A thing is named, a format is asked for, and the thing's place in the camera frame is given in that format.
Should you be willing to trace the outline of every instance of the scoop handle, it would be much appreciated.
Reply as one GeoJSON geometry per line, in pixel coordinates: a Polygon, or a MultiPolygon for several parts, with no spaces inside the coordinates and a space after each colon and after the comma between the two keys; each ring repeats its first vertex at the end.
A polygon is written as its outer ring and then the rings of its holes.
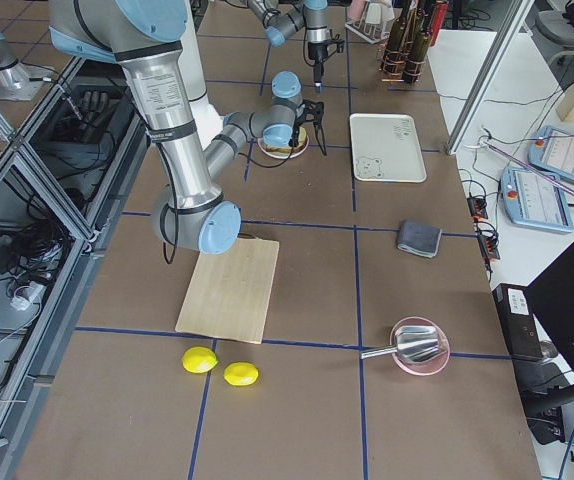
{"type": "Polygon", "coordinates": [[[379,355],[387,355],[391,353],[396,353],[398,347],[396,345],[388,345],[386,347],[372,348],[371,350],[363,350],[360,352],[360,358],[365,359],[369,357],[377,357],[379,355]]]}

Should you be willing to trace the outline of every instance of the gray cloth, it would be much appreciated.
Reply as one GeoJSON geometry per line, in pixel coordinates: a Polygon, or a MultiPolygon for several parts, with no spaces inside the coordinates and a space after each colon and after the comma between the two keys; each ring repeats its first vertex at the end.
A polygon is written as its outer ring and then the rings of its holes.
{"type": "Polygon", "coordinates": [[[403,220],[398,232],[398,248],[421,257],[435,257],[442,233],[440,228],[414,220],[403,220]]]}

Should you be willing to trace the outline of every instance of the chair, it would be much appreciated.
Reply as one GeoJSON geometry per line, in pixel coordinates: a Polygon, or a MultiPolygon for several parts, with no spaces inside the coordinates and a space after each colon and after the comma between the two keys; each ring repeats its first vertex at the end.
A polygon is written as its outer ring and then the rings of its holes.
{"type": "Polygon", "coordinates": [[[566,18],[563,12],[557,10],[545,10],[536,15],[536,27],[547,39],[563,47],[563,50],[553,55],[548,65],[557,62],[561,65],[566,56],[574,56],[574,27],[566,18]]]}

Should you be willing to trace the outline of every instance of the white table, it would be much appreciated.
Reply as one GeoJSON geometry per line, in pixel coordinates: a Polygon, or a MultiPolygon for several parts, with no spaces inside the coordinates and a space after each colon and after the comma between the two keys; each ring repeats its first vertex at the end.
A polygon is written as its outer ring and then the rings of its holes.
{"type": "MultiPolygon", "coordinates": [[[[429,50],[429,62],[438,93],[443,95],[441,106],[450,132],[464,100],[446,97],[463,99],[467,97],[493,42],[494,35],[493,32],[441,31],[438,42],[429,50]]],[[[487,92],[486,99],[526,103],[549,97],[557,88],[558,82],[536,45],[528,34],[521,33],[514,39],[508,55],[487,92]]],[[[559,102],[562,96],[556,95],[552,101],[554,99],[559,102]]],[[[547,103],[545,112],[552,101],[547,103]]],[[[485,101],[466,132],[462,146],[456,152],[459,168],[470,172],[474,180],[485,186],[488,193],[497,191],[496,182],[474,171],[475,150],[466,146],[478,143],[479,137],[484,134],[481,129],[483,126],[491,131],[494,137],[506,142],[532,138],[540,120],[536,121],[535,125],[533,122],[544,115],[544,105],[545,101],[531,105],[485,101]]],[[[543,125],[558,126],[574,133],[574,124],[561,122],[555,107],[545,117],[543,125]]],[[[495,145],[523,161],[526,160],[528,142],[516,145],[495,143],[495,145]]],[[[503,157],[486,149],[478,150],[475,166],[479,171],[499,178],[506,165],[507,161],[503,157]]],[[[469,178],[466,172],[461,173],[463,179],[469,178]]],[[[464,184],[464,186],[465,191],[468,191],[469,185],[464,184]]],[[[472,185],[472,193],[479,194],[481,189],[472,185]]],[[[574,241],[574,232],[564,235],[517,227],[508,220],[502,205],[496,208],[495,196],[487,198],[490,221],[491,223],[497,222],[500,235],[501,260],[492,266],[494,270],[492,287],[501,282],[528,285],[574,241]]],[[[574,203],[573,198],[568,197],[568,201],[574,203]]],[[[571,214],[574,222],[574,208],[571,214]]],[[[568,369],[562,360],[560,368],[562,371],[568,369]]],[[[574,381],[573,376],[569,379],[571,382],[574,381]]],[[[542,446],[534,440],[534,447],[543,476],[557,478],[565,445],[554,443],[542,446]]],[[[574,479],[574,463],[567,464],[564,478],[574,479]]]]}

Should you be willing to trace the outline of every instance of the lemon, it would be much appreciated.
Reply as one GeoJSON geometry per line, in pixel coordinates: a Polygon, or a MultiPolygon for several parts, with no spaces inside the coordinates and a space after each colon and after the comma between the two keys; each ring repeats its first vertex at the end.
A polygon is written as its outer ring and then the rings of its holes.
{"type": "Polygon", "coordinates": [[[244,387],[258,379],[258,368],[249,362],[236,362],[228,365],[223,376],[230,385],[244,387]]]}
{"type": "Polygon", "coordinates": [[[205,373],[218,364],[218,357],[207,347],[191,347],[183,355],[183,367],[191,373],[205,373]]]}

